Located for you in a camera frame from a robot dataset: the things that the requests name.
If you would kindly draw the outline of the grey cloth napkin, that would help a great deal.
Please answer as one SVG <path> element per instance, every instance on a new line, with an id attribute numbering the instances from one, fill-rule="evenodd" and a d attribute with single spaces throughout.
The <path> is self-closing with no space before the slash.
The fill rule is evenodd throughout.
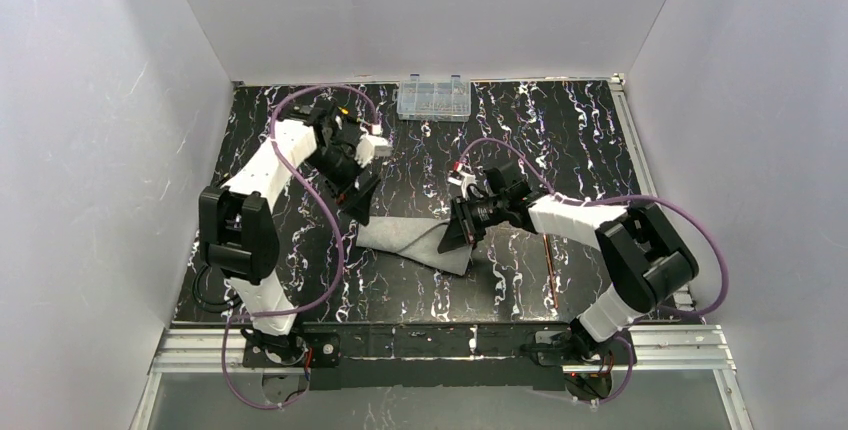
<path id="1" fill-rule="evenodd" d="M 393 254 L 442 273 L 464 276 L 471 266 L 470 246 L 438 252 L 448 223 L 433 218 L 371 217 L 368 225 L 358 227 L 355 245 Z"/>

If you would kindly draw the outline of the black copper spoon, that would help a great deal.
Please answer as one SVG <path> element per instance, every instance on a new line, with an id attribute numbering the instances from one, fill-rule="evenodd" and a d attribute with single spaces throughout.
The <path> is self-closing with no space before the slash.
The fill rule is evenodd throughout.
<path id="1" fill-rule="evenodd" d="M 551 298 L 551 301 L 552 301 L 552 304 L 553 304 L 553 308 L 555 310 L 558 310 L 559 309 L 559 301 L 558 301 L 558 293 L 557 293 L 557 290 L 556 290 L 557 279 L 556 279 L 556 270 L 555 270 L 554 255 L 553 255 L 551 240 L 550 240 L 550 237 L 549 237 L 548 234 L 543 234 L 542 238 L 543 238 L 543 243 L 544 243 L 545 259 L 546 259 L 546 266 L 547 266 L 547 272 L 548 272 L 548 287 L 549 287 L 550 298 Z"/>

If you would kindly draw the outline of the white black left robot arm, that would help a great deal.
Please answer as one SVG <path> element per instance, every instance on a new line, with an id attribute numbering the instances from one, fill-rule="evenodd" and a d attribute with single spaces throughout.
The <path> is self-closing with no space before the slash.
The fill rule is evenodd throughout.
<path id="1" fill-rule="evenodd" d="M 291 180 L 307 182 L 300 166 L 315 169 L 338 209 L 366 225 L 380 177 L 360 177 L 391 152 L 380 125 L 364 122 L 335 100 L 297 105 L 288 97 L 271 118 L 268 138 L 244 167 L 201 192 L 198 253 L 206 265 L 222 271 L 255 330 L 284 336 L 298 313 L 276 274 L 280 239 L 272 211 Z"/>

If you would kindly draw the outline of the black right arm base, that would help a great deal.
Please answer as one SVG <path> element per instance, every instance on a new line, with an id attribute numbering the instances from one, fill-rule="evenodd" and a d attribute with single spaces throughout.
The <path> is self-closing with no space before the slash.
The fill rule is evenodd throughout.
<path id="1" fill-rule="evenodd" d="M 606 338 L 596 340 L 578 319 L 567 327 L 541 330 L 522 346 L 522 351 L 541 366 L 613 364 L 634 365 L 637 362 L 632 337 L 628 329 L 614 330 Z"/>

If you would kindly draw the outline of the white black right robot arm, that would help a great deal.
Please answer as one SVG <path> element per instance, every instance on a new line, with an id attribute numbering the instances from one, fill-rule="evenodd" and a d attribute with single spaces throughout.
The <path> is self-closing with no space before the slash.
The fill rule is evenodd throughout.
<path id="1" fill-rule="evenodd" d="M 653 203 L 578 203 L 534 189 L 513 164 L 489 168 L 479 186 L 462 164 L 449 173 L 460 193 L 437 247 L 474 247 L 502 223 L 533 234 L 560 236 L 597 249 L 610 286 L 569 324 L 569 340 L 592 348 L 654 311 L 693 280 L 699 266 L 660 207 Z"/>

